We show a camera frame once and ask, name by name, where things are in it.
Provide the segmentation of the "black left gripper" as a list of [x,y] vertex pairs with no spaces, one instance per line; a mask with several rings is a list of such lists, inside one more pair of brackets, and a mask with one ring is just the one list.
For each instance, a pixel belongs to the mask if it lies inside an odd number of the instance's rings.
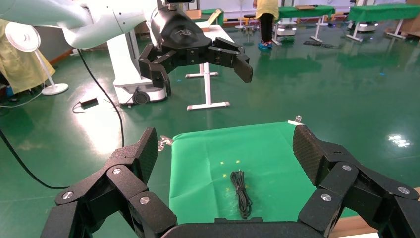
[[156,8],[150,27],[156,43],[155,46],[147,44],[141,52],[140,73],[143,78],[150,79],[155,88],[164,89],[167,96],[171,96],[168,74],[176,66],[206,61],[232,68],[243,82],[251,83],[253,68],[245,48],[221,37],[212,41],[183,11],[170,10],[167,6]]

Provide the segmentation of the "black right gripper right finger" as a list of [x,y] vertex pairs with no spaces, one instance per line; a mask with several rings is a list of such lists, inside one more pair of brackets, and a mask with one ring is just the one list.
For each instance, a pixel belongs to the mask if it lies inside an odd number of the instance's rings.
[[348,208],[381,238],[419,237],[416,190],[365,167],[342,145],[318,139],[305,125],[295,127],[292,149],[316,188],[298,222],[327,238]]

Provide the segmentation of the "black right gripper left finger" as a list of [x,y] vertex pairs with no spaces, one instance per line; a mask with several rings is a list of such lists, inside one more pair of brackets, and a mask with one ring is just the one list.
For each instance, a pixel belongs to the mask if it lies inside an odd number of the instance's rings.
[[177,218],[147,186],[157,157],[157,133],[148,127],[137,143],[116,149],[97,172],[57,195],[41,237],[90,238],[114,213],[138,237],[162,237]]

